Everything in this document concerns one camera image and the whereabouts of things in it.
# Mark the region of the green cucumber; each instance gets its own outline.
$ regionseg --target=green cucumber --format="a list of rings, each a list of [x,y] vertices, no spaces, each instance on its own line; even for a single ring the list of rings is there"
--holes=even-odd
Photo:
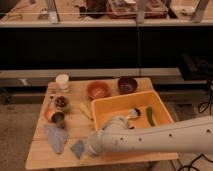
[[[153,118],[152,118],[152,108],[151,107],[146,108],[146,116],[147,116],[147,119],[149,121],[149,124],[151,126],[155,126],[155,123],[154,123]]]

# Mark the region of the floor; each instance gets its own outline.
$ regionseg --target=floor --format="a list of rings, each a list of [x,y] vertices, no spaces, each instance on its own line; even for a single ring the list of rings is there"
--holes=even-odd
[[[10,104],[0,103],[0,171],[25,171],[25,161],[27,158],[30,141],[32,139],[37,118],[42,103],[42,96],[32,101],[31,97],[22,97],[12,100]],[[193,117],[208,115],[197,114],[197,104],[165,101],[175,121],[185,120]],[[183,165],[189,164],[196,154],[180,154],[180,161]],[[178,170],[180,165],[177,161],[173,164]],[[62,169],[65,171],[147,171],[148,163],[134,165],[101,166],[87,168]],[[213,170],[213,165],[201,159],[194,165],[201,171]],[[149,169],[152,171],[173,171],[170,161],[161,161]]]

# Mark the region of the yellow tray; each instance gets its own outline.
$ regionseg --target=yellow tray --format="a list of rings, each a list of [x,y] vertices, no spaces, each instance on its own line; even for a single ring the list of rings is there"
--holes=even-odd
[[[130,120],[130,126],[135,128],[151,127],[146,115],[146,108],[153,109],[153,120],[155,125],[173,123],[173,119],[156,91],[143,91],[128,95],[113,96],[97,99],[92,102],[92,114],[95,130],[108,121],[112,116],[126,116],[130,109],[138,108],[141,115],[136,120]]]

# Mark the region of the dark red bowl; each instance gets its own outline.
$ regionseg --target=dark red bowl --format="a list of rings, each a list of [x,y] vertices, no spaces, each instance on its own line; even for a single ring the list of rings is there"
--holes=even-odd
[[[109,86],[104,81],[93,81],[87,87],[88,96],[91,99],[99,99],[109,96]]]
[[[121,77],[118,80],[118,89],[120,94],[129,94],[135,92],[138,87],[137,81],[132,77]]]

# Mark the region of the white cup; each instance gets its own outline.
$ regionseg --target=white cup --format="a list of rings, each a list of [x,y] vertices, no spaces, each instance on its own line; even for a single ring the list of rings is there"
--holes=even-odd
[[[68,92],[70,90],[68,75],[60,74],[56,77],[55,81],[62,92]]]

